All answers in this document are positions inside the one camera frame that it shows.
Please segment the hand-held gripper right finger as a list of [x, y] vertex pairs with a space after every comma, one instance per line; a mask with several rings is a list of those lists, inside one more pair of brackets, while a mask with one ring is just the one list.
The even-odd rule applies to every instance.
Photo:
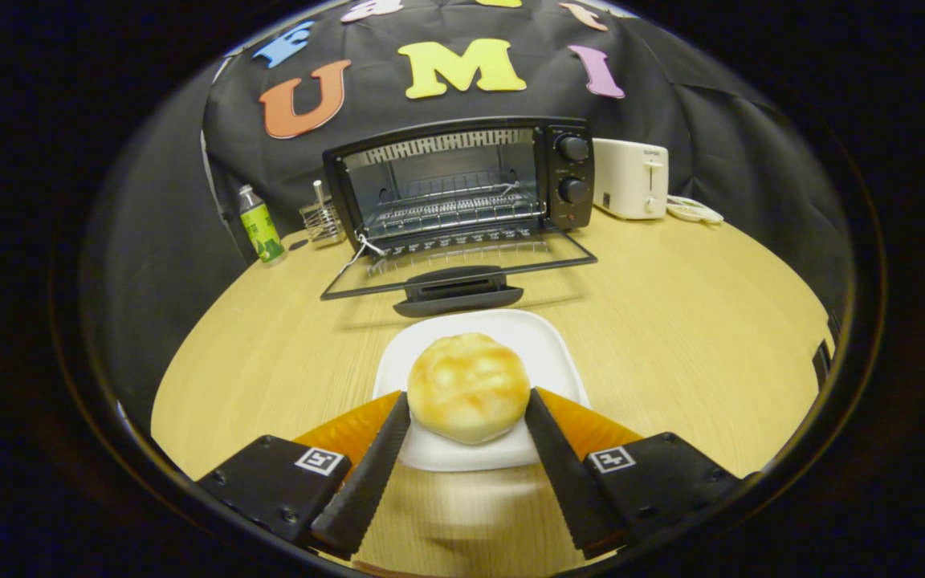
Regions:
[[743, 483], [675, 433], [639, 435], [540, 387], [524, 420], [586, 559], [701, 523]]

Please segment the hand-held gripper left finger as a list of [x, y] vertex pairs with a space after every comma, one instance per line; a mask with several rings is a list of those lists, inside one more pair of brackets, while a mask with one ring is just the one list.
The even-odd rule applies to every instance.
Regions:
[[265, 434], [196, 482], [283, 541], [348, 560], [373, 522], [411, 423], [393, 391], [287, 440]]

